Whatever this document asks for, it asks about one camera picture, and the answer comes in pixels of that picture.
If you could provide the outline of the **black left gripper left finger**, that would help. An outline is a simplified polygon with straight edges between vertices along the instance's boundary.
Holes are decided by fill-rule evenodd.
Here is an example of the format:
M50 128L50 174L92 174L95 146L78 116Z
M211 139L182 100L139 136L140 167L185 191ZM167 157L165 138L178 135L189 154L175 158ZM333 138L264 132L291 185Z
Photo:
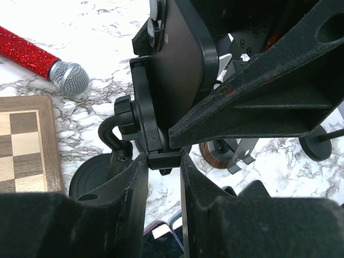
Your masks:
M140 257L147 195L145 154L78 200L2 194L1 257Z

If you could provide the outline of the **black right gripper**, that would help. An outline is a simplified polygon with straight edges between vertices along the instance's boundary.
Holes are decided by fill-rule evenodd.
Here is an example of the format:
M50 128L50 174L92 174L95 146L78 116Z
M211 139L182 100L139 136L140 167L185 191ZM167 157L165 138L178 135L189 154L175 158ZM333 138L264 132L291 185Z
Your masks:
M192 1L215 39L257 54L169 130L170 146L302 137L343 101L343 1Z

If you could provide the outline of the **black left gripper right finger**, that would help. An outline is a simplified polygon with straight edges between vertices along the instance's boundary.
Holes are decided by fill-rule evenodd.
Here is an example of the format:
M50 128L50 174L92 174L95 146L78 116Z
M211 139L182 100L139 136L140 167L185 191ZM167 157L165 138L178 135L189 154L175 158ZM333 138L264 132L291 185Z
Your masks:
M343 257L343 208L324 198L234 197L181 155L185 257Z

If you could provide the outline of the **blue-edged black phone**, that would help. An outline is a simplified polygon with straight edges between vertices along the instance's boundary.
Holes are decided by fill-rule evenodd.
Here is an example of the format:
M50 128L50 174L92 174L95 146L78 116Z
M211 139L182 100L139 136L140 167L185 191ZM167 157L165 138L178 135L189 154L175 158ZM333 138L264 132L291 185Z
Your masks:
M173 215L169 221L168 225L172 231L175 231L177 228L182 227L182 212L178 212L175 215Z

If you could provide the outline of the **pink-edged black phone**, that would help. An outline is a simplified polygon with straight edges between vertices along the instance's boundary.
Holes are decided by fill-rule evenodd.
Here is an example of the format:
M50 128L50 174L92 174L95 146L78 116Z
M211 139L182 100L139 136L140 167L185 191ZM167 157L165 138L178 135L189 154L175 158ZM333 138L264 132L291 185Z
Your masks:
M181 224L155 221L149 225L144 232L141 257L184 257Z

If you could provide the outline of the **black round-base stand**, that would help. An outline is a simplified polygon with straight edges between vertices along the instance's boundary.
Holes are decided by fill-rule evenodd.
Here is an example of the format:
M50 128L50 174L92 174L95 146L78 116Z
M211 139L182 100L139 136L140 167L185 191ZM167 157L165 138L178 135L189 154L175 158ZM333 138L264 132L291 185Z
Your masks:
M145 204L150 169L168 175L191 161L191 148L172 150L156 121L146 73L152 47L133 44L133 48L139 54L130 61L135 98L116 99L114 115L100 124L98 136L112 152L95 156L78 168L69 187L73 200L89 205Z
M319 125L312 133L298 138L299 143L308 157L314 161L324 161L332 153L331 140L343 136L343 129L333 132L326 130Z

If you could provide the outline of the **black phone dark case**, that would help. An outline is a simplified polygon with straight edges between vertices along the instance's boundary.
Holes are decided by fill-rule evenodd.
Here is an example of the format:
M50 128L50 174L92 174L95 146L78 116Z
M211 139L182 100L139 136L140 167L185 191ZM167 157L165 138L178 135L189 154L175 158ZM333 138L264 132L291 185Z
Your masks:
M254 180L249 183L240 193L235 193L230 186L222 187L222 189L234 198L270 198L270 194L260 180Z

